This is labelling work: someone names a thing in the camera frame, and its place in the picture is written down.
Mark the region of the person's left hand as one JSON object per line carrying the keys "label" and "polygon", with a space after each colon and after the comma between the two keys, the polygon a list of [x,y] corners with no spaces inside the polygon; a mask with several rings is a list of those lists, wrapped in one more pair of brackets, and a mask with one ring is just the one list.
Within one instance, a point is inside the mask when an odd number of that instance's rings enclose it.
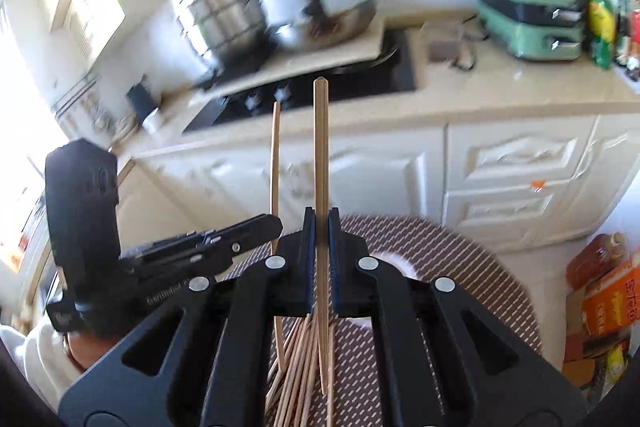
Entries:
{"label": "person's left hand", "polygon": [[92,332],[76,332],[65,335],[68,355],[85,371],[110,351],[118,337],[101,337]]}

